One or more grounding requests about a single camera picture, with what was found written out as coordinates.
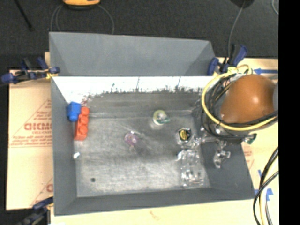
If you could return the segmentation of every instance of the transparent plastic object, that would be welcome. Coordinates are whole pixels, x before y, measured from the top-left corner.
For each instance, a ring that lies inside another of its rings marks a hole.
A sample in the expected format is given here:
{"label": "transparent plastic object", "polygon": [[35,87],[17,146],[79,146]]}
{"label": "transparent plastic object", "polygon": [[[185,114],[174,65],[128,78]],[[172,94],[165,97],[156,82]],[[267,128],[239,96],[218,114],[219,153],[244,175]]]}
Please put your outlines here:
{"label": "transparent plastic object", "polygon": [[181,180],[184,188],[204,185],[204,176],[198,149],[183,149],[178,158],[181,161]]}

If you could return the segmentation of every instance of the yellow cable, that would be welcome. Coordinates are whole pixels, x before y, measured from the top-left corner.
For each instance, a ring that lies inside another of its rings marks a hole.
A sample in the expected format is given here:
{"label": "yellow cable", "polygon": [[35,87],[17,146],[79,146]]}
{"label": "yellow cable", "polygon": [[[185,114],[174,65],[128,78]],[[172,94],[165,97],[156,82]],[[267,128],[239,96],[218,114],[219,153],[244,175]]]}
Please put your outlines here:
{"label": "yellow cable", "polygon": [[209,87],[215,83],[217,80],[221,79],[221,78],[224,78],[224,77],[228,77],[234,73],[237,73],[238,70],[237,69],[234,69],[234,70],[230,70],[230,72],[227,72],[227,73],[224,73],[224,74],[221,74],[215,78],[213,78],[206,86],[205,88],[203,89],[203,92],[202,92],[202,96],[201,96],[201,103],[202,103],[202,107],[203,107],[203,110],[205,111],[205,113],[207,114],[207,116],[209,116],[209,118],[214,121],[215,123],[217,123],[218,125],[220,125],[221,127],[223,128],[226,128],[226,129],[229,129],[229,130],[232,130],[232,131],[248,131],[248,130],[254,130],[254,129],[258,129],[266,124],[268,124],[269,122],[273,121],[276,117],[273,117],[273,118],[269,118],[263,122],[260,122],[258,124],[255,124],[255,125],[250,125],[248,127],[232,127],[232,126],[229,126],[227,124],[224,124],[222,123],[220,120],[216,119],[214,116],[211,115],[211,113],[208,111],[207,107],[206,107],[206,104],[205,104],[205,95],[206,95],[206,92],[207,90],[209,89]]}
{"label": "yellow cable", "polygon": [[[279,160],[279,156],[277,157],[277,159],[273,162],[273,164],[269,168],[269,171],[267,172],[263,181],[266,181],[268,179],[269,174],[273,174],[275,172],[275,170],[278,170],[278,168],[277,168],[278,160]],[[267,191],[268,191],[268,186],[265,187],[265,189],[262,191],[261,195],[259,196],[259,209],[260,209],[260,214],[261,214],[261,219],[262,219],[262,225],[269,224],[267,217],[266,217],[267,216],[266,215]]]}

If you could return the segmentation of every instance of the blue marking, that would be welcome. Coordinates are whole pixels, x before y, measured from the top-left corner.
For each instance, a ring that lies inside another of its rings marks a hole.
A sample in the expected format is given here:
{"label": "blue marking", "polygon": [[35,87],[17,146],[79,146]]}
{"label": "blue marking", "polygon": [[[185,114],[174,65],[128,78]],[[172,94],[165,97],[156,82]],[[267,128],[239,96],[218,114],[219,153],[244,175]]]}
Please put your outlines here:
{"label": "blue marking", "polygon": [[254,72],[258,75],[262,74],[262,73],[271,73],[271,74],[276,74],[278,73],[278,70],[269,70],[269,69],[261,69],[261,68],[257,68],[254,69]]}

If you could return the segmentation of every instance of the wire bundle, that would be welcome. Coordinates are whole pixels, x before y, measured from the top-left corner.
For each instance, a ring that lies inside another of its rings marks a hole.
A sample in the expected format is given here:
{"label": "wire bundle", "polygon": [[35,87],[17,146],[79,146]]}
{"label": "wire bundle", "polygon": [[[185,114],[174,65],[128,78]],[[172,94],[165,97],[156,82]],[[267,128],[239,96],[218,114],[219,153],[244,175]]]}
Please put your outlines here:
{"label": "wire bundle", "polygon": [[[243,74],[238,73],[238,68],[232,72],[218,75],[212,79],[203,89],[201,96],[201,122],[204,129],[216,137],[224,139],[244,139],[248,136],[248,132],[262,128],[267,124],[274,123],[278,120],[278,110],[246,123],[226,123],[218,116],[219,104],[221,98],[230,88],[232,79],[237,75],[246,75],[247,69]],[[225,133],[217,133],[216,128],[221,128]]]}
{"label": "wire bundle", "polygon": [[276,171],[275,173],[273,173],[273,170],[277,167],[278,164],[278,156],[279,156],[279,149],[278,147],[274,150],[274,152],[272,153],[271,157],[269,158],[263,172],[262,172],[262,176],[260,179],[260,184],[259,184],[259,190],[257,192],[257,194],[255,195],[254,198],[254,202],[253,202],[253,214],[254,214],[254,218],[255,221],[258,225],[261,225],[261,223],[259,222],[256,212],[255,212],[255,205],[257,200],[259,200],[259,204],[260,204],[260,214],[261,214],[261,219],[262,219],[262,224],[263,225],[272,225],[272,220],[269,214],[269,209],[268,209],[268,204],[267,204],[267,199],[266,199],[266,188],[267,186],[279,175],[279,171]]}

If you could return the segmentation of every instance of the cardboard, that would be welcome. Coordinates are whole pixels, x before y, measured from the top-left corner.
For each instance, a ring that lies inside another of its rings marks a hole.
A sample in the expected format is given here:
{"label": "cardboard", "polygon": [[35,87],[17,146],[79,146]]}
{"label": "cardboard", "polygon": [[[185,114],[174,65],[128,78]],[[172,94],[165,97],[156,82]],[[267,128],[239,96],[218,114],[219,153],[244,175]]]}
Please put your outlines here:
{"label": "cardboard", "polygon": [[53,195],[50,80],[9,86],[6,209],[31,208]]}

